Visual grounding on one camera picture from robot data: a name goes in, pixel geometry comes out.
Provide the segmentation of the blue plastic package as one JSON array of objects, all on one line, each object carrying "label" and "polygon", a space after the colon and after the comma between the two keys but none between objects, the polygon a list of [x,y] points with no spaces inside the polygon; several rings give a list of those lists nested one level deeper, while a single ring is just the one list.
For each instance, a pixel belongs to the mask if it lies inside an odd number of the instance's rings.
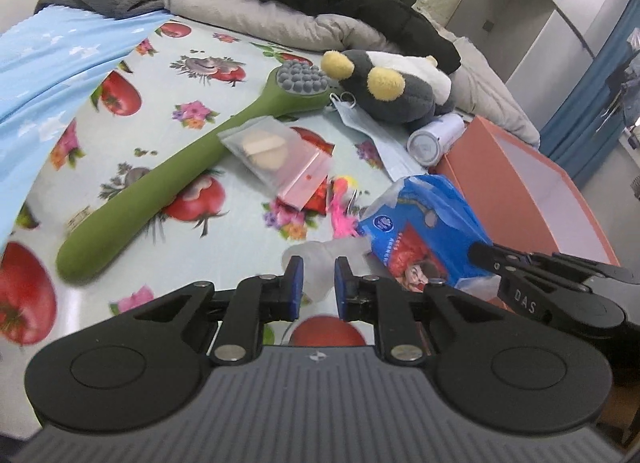
[{"label": "blue plastic package", "polygon": [[442,281],[465,289],[491,277],[469,261],[476,242],[491,245],[480,220],[444,176],[409,176],[395,182],[358,222],[371,253],[404,289],[422,293]]}]

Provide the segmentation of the pink plastic toy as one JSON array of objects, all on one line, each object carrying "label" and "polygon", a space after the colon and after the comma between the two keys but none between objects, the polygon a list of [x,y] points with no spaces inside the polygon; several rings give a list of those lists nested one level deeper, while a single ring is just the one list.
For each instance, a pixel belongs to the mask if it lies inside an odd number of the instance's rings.
[{"label": "pink plastic toy", "polygon": [[326,212],[330,217],[334,240],[356,237],[358,218],[349,212],[358,195],[355,180],[349,176],[331,179],[326,196]]}]

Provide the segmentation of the clear plastic zip bag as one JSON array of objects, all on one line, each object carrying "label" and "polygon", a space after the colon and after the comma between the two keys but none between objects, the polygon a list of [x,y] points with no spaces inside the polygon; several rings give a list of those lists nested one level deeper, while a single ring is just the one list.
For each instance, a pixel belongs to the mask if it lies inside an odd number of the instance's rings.
[{"label": "clear plastic zip bag", "polygon": [[277,198],[302,209],[329,176],[333,158],[271,116],[219,134],[222,144]]}]

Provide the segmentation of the orange cardboard box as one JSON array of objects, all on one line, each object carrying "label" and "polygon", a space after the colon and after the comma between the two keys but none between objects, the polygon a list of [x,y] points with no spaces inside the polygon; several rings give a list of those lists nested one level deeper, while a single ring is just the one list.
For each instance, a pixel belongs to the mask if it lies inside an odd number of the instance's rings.
[{"label": "orange cardboard box", "polygon": [[461,192],[497,244],[620,263],[565,170],[483,117],[466,126],[433,170]]}]

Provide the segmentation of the light blue face mask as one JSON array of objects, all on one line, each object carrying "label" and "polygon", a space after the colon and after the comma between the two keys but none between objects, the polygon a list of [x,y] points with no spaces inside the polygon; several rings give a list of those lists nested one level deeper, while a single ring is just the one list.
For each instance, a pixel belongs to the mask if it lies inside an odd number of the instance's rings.
[{"label": "light blue face mask", "polygon": [[408,153],[405,145],[363,111],[355,101],[347,101],[338,94],[331,93],[330,102],[347,128],[369,138],[390,180],[398,181],[426,173],[426,169]]}]

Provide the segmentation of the white cylinder bottle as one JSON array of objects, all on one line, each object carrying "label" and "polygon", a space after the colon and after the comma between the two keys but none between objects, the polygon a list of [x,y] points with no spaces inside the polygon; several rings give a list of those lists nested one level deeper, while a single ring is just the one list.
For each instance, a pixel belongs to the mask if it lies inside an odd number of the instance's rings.
[{"label": "white cylinder bottle", "polygon": [[407,151],[416,163],[423,167],[432,167],[464,132],[465,121],[459,114],[444,114],[410,134]]}]

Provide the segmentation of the blue curtain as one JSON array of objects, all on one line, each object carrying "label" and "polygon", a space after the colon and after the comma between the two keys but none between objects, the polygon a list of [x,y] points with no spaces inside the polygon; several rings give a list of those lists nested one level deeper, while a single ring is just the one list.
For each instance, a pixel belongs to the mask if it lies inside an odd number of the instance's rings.
[{"label": "blue curtain", "polygon": [[581,188],[602,166],[623,134],[616,100],[626,67],[639,51],[629,43],[639,27],[639,0],[629,0],[614,30],[582,79],[542,128],[540,152]]}]

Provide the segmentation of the green massage hammer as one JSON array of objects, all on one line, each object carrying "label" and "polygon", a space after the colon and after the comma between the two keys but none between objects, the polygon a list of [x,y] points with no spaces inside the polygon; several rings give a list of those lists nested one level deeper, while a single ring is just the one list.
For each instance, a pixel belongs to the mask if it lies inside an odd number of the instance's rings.
[{"label": "green massage hammer", "polygon": [[227,154],[219,139],[221,132],[262,116],[280,118],[324,108],[337,82],[316,70],[309,80],[295,80],[296,65],[290,61],[272,70],[262,92],[249,106],[164,160],[82,220],[58,250],[58,276],[65,282],[81,284],[111,264],[181,190]]}]

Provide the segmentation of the grey penguin plush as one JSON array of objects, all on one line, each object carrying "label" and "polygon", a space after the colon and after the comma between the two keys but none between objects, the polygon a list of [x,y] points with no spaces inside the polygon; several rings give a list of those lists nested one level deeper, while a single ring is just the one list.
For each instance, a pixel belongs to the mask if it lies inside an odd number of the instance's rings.
[{"label": "grey penguin plush", "polygon": [[434,56],[328,51],[320,68],[379,122],[417,130],[454,109],[451,79]]}]

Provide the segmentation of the floral tablecloth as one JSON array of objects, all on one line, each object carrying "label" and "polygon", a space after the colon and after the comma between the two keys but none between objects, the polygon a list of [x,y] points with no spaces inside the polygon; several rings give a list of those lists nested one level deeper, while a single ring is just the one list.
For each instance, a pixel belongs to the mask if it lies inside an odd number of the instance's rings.
[{"label": "floral tablecloth", "polygon": [[45,345],[331,238],[328,216],[284,206],[215,136],[283,62],[321,55],[163,13],[49,9],[2,38],[3,435],[37,430],[23,379]]}]

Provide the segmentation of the grey quilt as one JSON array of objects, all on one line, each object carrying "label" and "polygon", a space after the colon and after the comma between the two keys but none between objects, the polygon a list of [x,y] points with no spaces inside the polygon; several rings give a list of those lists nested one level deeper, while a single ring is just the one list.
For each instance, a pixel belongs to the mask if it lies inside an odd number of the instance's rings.
[{"label": "grey quilt", "polygon": [[[366,23],[338,14],[306,15],[275,1],[164,0],[164,4],[174,15],[300,50],[399,50]],[[460,54],[461,66],[451,76],[454,105],[487,118],[537,148],[539,131],[480,50],[468,38],[451,33],[434,20],[430,22]]]}]

